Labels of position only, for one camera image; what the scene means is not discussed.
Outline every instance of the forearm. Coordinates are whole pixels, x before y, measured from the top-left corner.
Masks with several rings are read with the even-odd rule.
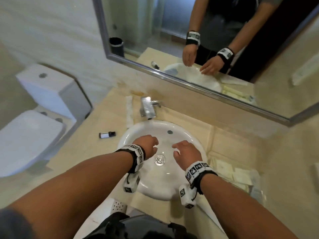
[[[201,23],[203,21],[206,8],[209,0],[195,0],[195,4],[192,10],[192,14],[189,20],[189,31],[199,31]]]
[[[277,6],[274,6],[271,3],[261,3],[256,14],[239,31],[234,40],[230,43],[229,48],[237,54],[242,48],[247,46],[276,8]]]
[[[256,200],[216,175],[205,175],[200,186],[229,238],[297,238]]]
[[[11,207],[26,217],[40,239],[73,238],[132,163],[127,152],[88,159],[35,188]]]

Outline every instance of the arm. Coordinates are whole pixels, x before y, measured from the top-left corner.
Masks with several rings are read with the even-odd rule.
[[[258,6],[253,18],[243,26],[234,40],[229,44],[228,47],[234,52],[234,54],[237,54],[242,48],[249,44],[277,7],[277,5],[268,2],[262,2]],[[224,64],[225,63],[222,61],[221,57],[215,56],[208,60],[201,67],[200,71],[202,71],[202,74],[205,75],[215,75],[221,70]]]
[[[146,158],[158,140],[151,135],[136,139]],[[11,208],[32,225],[39,239],[73,238],[86,218],[106,199],[133,164],[128,152],[100,155],[74,166],[21,197]]]
[[[203,21],[207,5],[209,0],[196,0],[192,14],[190,15],[189,20],[189,29],[188,31],[196,31],[198,32],[201,26],[201,23]],[[196,59],[196,53],[197,53],[197,45],[195,44],[189,44],[186,45],[183,50],[183,63],[186,66],[192,66]]]
[[[173,155],[183,170],[202,160],[192,143],[182,141],[172,147],[179,150]],[[206,174],[200,187],[229,238],[297,238],[255,199],[220,177]]]

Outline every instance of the mirror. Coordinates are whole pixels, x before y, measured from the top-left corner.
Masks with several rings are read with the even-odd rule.
[[[100,0],[113,54],[294,123],[319,101],[314,3]]]

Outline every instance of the chrome faucet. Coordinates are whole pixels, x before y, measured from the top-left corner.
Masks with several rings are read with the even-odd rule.
[[[152,118],[156,117],[154,106],[158,106],[159,108],[161,108],[160,103],[158,101],[152,101],[149,96],[141,97],[141,116],[147,117],[147,120],[151,120]]]

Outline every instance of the toilet lid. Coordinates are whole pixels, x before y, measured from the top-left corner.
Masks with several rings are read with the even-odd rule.
[[[0,130],[0,177],[30,167],[62,137],[65,125],[36,111],[26,111]]]

